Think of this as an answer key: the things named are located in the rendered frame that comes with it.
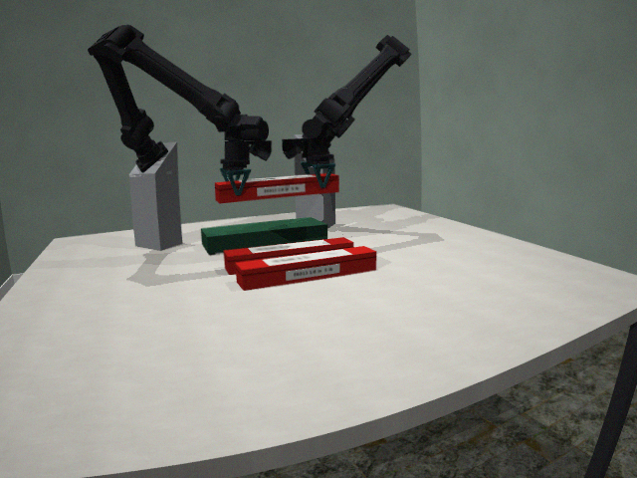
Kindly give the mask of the white welding electrode box with red edges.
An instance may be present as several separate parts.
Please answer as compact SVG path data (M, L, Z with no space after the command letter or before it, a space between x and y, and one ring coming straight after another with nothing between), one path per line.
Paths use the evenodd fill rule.
M376 270L376 251L365 246L235 263L243 291Z

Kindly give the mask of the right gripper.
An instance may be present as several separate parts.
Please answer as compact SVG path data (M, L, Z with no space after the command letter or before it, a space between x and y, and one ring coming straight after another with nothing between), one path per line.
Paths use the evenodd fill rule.
M236 195L241 195L244 185L249 177L251 169L247 168L247 164L250 164L250 159L241 159L237 160L237 142L244 142L244 140L235 140L235 141L225 141L225 159L221 159L221 163L223 163L223 167L220 168L220 171L225 179L225 181L231 182L233 190ZM228 160L228 161L226 161ZM233 161L236 160L236 161ZM234 163L234 162L242 162L242 163ZM234 166L231 166L234 165ZM237 167L237 168L234 168ZM227 174L226 174L227 172ZM243 180L241 182L240 188L237 189L233 175L236 175L235 180L239 180L240 175L245 174ZM229 179L228 179L228 177Z

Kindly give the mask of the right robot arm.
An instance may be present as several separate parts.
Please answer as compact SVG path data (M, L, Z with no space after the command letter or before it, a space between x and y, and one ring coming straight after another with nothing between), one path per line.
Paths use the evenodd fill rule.
M136 65L192 104L219 132L225 131L225 140L243 139L245 142L237 142L237 160L250 159L252 153L267 161L272 152L272 141L266 140L268 124L261 117L240 115L234 99L191 77L141 42L143 37L144 34L131 25L121 25L103 34L88 48L103 71L118 109L122 124L120 139L128 148L136 149L135 163L140 171L147 171L168 149L161 141L156 143L150 138L154 123L145 110L137 107L121 61ZM253 145L249 146L249 142Z

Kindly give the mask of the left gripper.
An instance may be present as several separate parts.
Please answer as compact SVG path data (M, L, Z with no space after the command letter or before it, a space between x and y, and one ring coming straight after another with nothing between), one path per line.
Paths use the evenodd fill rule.
M312 166L314 171L315 171L315 174L317 176L320 188L325 188L326 184L327 184L327 182L329 180L329 177L330 177L331 173L333 172L333 170L335 168L335 163L329 163L329 160L330 159L334 159L334 156L333 156L333 154L327 154L327 152L326 152L326 136L319 137L319 138L321 138L321 155L304 155L304 154L302 154L302 158L307 158L307 162L301 162L301 165L302 165L304 171L306 172L306 174L310 174L308 167ZM325 157L325 156L327 156L327 157ZM317 162L317 163L315 163L315 162ZM322 183L322 180L321 180L321 177L320 177L320 170L322 168L328 168L328 171L327 171L327 174L326 174L326 177L325 177L323 183Z

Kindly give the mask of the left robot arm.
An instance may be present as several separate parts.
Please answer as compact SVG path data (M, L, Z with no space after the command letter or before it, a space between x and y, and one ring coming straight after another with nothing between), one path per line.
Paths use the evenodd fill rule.
M376 49L380 51L380 54L347 85L338 89L329 98L324 99L315 109L316 115L304 122L302 126L303 138L282 139L283 152L287 159L291 159L301 152L306 155L321 155L321 138L319 137L324 136L326 136L327 154L330 154L328 151L330 142L336 136L340 138L343 131L350 127L352 121L355 121L351 115L366 93L373 88L390 67L394 64L401 66L411 56L411 53L407 51L409 48L394 36L386 35L377 44ZM320 115L326 116L327 119ZM307 142L302 143L302 140Z

